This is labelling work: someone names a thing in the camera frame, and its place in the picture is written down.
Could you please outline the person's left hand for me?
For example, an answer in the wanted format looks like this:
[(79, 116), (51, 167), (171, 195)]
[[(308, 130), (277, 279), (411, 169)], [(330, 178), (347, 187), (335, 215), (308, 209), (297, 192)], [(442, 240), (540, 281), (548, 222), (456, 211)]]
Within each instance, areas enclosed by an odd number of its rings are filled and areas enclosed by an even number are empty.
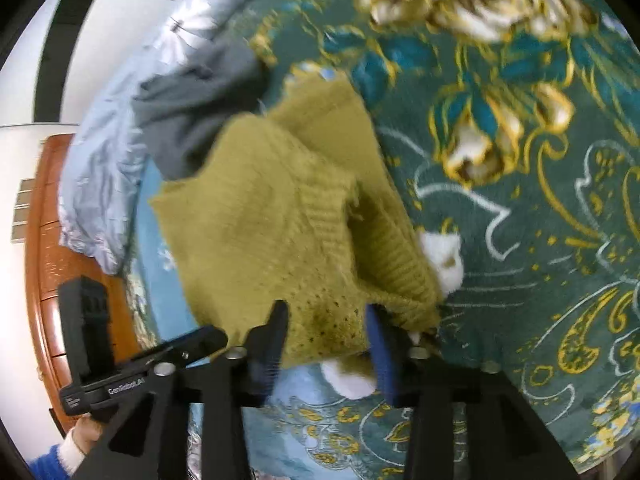
[(102, 437), (104, 428), (104, 423), (96, 420), (90, 414), (82, 415), (77, 419), (72, 431), (72, 438), (82, 454), (87, 455), (91, 451)]

